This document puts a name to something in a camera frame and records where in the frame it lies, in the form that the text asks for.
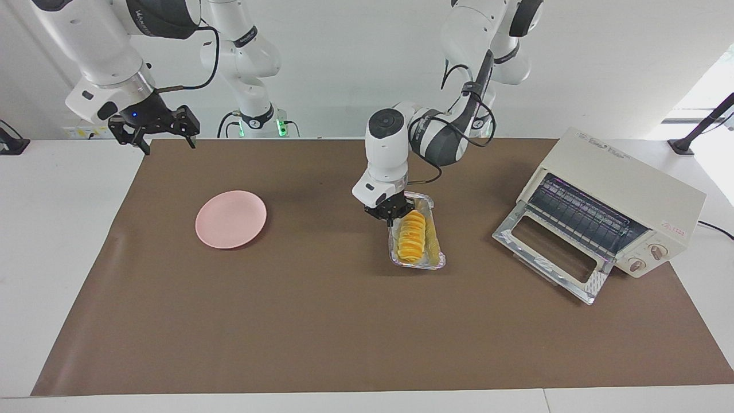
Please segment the glass oven door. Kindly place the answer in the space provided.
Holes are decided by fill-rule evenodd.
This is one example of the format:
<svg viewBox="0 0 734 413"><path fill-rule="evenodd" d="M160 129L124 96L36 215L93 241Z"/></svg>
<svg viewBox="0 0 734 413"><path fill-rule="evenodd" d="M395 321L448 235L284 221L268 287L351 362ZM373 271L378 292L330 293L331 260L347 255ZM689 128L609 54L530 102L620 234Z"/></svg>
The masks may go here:
<svg viewBox="0 0 734 413"><path fill-rule="evenodd" d="M532 246L514 235L513 230L522 219L530 219L532 222L538 223L540 227L553 233L554 237L593 259L595 261L595 267L591 270L589 279L585 280L585 282L576 279L569 272L561 269L556 262L548 259L548 257L542 255L536 249L532 248ZM612 272L616 259L606 252L601 254L595 252L592 248L569 237L560 228L561 225L559 223L552 222L532 205L524 201L519 201L506 219L495 230L493 238L501 243L501 245L506 246L517 259L524 262L526 266L548 280L548 282L568 290L579 300L591 306L595 303L599 292Z"/></svg>

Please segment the aluminium foil tray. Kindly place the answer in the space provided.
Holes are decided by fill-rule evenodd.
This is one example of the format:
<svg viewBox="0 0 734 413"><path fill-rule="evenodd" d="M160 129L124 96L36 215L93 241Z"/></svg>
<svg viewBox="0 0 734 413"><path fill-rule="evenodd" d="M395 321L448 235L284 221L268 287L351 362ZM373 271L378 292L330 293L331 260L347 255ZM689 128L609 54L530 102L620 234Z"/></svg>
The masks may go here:
<svg viewBox="0 0 734 413"><path fill-rule="evenodd" d="M437 270L442 268L446 259L441 250L438 240L437 228L434 222L434 202L428 195L415 192L406 192L407 199L412 201L415 212L424 217L424 248L422 256L411 257L400 256L400 232L401 227L409 215L403 219L396 220L393 227L388 229L388 250L392 262L402 267L416 268L421 270Z"/></svg>

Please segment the white toaster oven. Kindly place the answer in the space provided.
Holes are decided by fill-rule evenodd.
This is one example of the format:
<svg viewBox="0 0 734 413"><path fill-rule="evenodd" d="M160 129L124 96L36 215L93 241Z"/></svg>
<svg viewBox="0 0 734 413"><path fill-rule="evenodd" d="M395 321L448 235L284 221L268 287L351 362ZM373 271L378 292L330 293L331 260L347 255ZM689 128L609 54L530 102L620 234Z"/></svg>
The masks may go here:
<svg viewBox="0 0 734 413"><path fill-rule="evenodd" d="M637 279L687 249L706 199L693 186L572 127L540 162L518 199L528 203L548 173L650 229L614 256L626 274L629 259L644 260L645 271L631 275ZM650 244L666 247L668 257L653 259Z"/></svg>

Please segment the short black stand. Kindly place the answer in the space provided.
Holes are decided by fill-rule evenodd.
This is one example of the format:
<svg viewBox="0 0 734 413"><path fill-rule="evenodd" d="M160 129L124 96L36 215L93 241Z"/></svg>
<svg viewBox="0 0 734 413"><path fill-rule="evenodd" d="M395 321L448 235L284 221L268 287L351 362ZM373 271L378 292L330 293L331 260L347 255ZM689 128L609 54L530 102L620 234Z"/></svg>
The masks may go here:
<svg viewBox="0 0 734 413"><path fill-rule="evenodd" d="M17 156L30 144L10 123L0 119L0 155Z"/></svg>

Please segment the white wall power strip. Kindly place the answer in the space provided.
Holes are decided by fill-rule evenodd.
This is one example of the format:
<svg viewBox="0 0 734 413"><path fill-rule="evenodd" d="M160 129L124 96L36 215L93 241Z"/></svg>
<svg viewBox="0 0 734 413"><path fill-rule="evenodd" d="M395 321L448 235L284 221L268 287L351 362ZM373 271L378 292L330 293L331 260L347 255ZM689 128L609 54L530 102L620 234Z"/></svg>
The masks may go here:
<svg viewBox="0 0 734 413"><path fill-rule="evenodd" d="M63 131L68 139L114 139L105 126L63 127Z"/></svg>

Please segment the pink round plate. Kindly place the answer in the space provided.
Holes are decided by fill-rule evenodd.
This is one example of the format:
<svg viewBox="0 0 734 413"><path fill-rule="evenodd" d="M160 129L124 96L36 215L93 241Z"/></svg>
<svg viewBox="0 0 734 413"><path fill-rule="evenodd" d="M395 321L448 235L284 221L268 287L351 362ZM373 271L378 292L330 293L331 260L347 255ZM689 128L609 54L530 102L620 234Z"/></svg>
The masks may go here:
<svg viewBox="0 0 734 413"><path fill-rule="evenodd" d="M267 207L259 196L232 190L205 202L195 217L194 230L205 245L230 250L253 241L266 222Z"/></svg>

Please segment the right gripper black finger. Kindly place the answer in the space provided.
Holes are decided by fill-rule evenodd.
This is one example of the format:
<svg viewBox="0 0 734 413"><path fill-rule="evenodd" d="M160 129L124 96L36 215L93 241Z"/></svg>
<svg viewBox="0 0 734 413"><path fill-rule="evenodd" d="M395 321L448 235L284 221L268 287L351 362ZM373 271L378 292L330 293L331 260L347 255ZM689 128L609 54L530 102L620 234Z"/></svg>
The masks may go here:
<svg viewBox="0 0 734 413"><path fill-rule="evenodd" d="M197 136L200 133L200 121L186 105L175 111L175 134L184 137L191 149L195 149Z"/></svg>
<svg viewBox="0 0 734 413"><path fill-rule="evenodd" d="M131 145L139 148L146 156L150 155L150 146L145 141L145 130L142 126L132 126L122 116L113 115L108 118L108 130L120 145Z"/></svg>

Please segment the brown table mat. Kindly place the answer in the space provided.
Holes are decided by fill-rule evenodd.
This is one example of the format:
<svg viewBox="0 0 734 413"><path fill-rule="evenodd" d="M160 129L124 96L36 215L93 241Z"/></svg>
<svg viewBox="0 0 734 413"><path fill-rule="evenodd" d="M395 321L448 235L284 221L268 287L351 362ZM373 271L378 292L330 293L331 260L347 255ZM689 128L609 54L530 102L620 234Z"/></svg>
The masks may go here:
<svg viewBox="0 0 734 413"><path fill-rule="evenodd" d="M671 265L616 270L588 306L493 240L552 139L472 149L425 188L440 270L398 267L351 188L361 141L152 141L34 396L734 383ZM195 217L243 190L244 246Z"/></svg>

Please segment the golden sliced bread loaf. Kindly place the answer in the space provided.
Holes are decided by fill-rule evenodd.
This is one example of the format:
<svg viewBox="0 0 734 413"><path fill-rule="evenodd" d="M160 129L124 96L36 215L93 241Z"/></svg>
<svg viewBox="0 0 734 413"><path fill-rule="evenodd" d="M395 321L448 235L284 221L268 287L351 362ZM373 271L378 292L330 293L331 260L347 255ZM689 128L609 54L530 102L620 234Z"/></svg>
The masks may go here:
<svg viewBox="0 0 734 413"><path fill-rule="evenodd" d="M402 262L415 263L425 253L425 217L412 210L401 220L397 237L397 256Z"/></svg>

